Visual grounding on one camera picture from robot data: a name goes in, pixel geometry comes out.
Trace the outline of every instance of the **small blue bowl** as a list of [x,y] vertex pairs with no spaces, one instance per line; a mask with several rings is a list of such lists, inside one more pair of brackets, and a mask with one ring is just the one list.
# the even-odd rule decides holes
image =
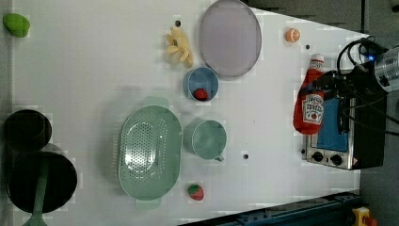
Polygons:
[[196,89],[204,89],[208,93],[208,99],[203,102],[212,100],[219,88],[219,82],[217,80],[216,73],[206,67],[200,67],[193,71],[190,71],[185,75],[183,80],[183,90],[186,97],[191,100],[198,101],[194,97],[194,91]]

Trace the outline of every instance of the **ketchup bottle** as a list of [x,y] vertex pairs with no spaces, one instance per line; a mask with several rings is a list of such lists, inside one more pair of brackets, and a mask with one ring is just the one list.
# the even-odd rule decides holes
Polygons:
[[324,114],[324,92],[301,93],[312,81],[323,74],[324,57],[311,56],[311,65],[296,98],[294,128],[303,135],[313,135],[322,127]]

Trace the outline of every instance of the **red fruit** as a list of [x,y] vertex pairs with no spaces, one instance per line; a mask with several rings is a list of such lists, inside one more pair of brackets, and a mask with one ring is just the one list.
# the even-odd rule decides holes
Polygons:
[[199,185],[191,185],[187,189],[188,195],[195,201],[203,200],[203,189]]
[[208,99],[208,93],[205,91],[205,89],[196,89],[194,91],[194,97],[199,101],[205,101]]

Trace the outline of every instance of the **toy banana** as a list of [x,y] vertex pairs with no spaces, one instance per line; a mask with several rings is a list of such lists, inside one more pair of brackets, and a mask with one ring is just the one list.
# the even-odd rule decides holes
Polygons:
[[180,51],[182,53],[180,61],[186,61],[188,68],[191,68],[193,66],[193,55],[191,54],[190,47],[188,46],[187,36],[180,28],[180,25],[180,21],[176,21],[175,25],[170,29],[171,35],[167,34],[167,39],[170,44],[170,46],[167,48],[167,52],[174,54]]

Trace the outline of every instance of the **black pot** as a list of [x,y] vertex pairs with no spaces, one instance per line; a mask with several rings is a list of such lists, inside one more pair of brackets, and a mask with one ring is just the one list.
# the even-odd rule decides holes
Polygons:
[[21,110],[10,115],[4,125],[7,145],[18,152],[34,152],[50,141],[52,126],[35,110]]
[[8,196],[25,212],[32,213],[40,162],[47,158],[49,174],[44,196],[43,213],[56,210],[73,195],[77,185],[76,170],[68,158],[58,153],[34,152],[19,159],[8,178]]

